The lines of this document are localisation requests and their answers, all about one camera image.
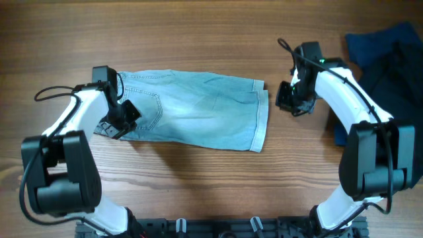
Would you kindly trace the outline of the light blue denim shorts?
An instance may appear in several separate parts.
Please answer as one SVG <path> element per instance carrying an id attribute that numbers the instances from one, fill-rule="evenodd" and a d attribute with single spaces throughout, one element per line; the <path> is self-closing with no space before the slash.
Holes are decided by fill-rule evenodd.
<path id="1" fill-rule="evenodd" d="M 141 114 L 123 140 L 262 151 L 269 107 L 263 80 L 171 69 L 121 71 L 118 93 Z"/>

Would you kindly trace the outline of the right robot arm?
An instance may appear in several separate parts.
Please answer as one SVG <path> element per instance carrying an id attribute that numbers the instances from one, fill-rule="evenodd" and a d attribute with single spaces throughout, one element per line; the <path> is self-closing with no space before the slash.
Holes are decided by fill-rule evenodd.
<path id="1" fill-rule="evenodd" d="M 323 99 L 348 137 L 338 168 L 340 185 L 312 208 L 305 223 L 308 237 L 328 237 L 348 229 L 368 207 L 389 214 L 393 195 L 412 187 L 415 129 L 383 110 L 359 86 L 340 58 L 324 58 L 318 42 L 291 48 L 291 82 L 278 89 L 276 106 L 302 116 Z"/>

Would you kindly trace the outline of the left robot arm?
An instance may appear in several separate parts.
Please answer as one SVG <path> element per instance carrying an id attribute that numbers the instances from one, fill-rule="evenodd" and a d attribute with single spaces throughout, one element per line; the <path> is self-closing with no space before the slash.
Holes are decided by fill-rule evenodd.
<path id="1" fill-rule="evenodd" d="M 122 76 L 104 66 L 93 68 L 91 83 L 65 87 L 68 107 L 40 136 L 21 144 L 24 167 L 19 204 L 27 220 L 37 225 L 80 221 L 100 237 L 146 237 L 130 209 L 102 195 L 98 169 L 89 147 L 102 122 L 112 139 L 135 130 L 141 114 L 122 101 Z"/>

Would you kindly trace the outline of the navy blue garment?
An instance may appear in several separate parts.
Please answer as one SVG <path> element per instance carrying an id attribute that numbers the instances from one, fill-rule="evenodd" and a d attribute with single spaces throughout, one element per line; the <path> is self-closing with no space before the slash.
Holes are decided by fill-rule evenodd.
<path id="1" fill-rule="evenodd" d="M 409 22 L 368 34 L 347 34 L 345 39 L 350 61 L 356 64 L 362 73 L 365 66 L 391 52 L 395 42 L 422 47 L 421 39 Z"/>

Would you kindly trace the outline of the black garment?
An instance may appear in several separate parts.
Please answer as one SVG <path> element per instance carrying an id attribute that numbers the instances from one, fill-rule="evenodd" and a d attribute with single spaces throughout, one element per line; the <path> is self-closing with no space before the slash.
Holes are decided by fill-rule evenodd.
<path id="1" fill-rule="evenodd" d="M 414 126 L 415 186 L 422 178 L 422 47 L 395 42 L 391 52 L 363 68 L 359 85 L 395 119 Z"/>

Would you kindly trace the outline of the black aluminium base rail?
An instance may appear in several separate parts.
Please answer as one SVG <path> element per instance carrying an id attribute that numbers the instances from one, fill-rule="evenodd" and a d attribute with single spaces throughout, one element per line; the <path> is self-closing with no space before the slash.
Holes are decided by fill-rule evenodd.
<path id="1" fill-rule="evenodd" d="M 177 221 L 167 219 L 138 219 L 146 232 L 144 237 L 308 237 L 306 234 L 306 217 L 279 217 L 260 219 L 260 228 L 253 228 L 251 219 L 224 220 L 188 220 L 186 228 L 177 231 Z M 101 237 L 90 227 L 77 223 L 75 238 Z M 366 217 L 359 216 L 350 227 L 337 231 L 327 237 L 369 237 Z"/>

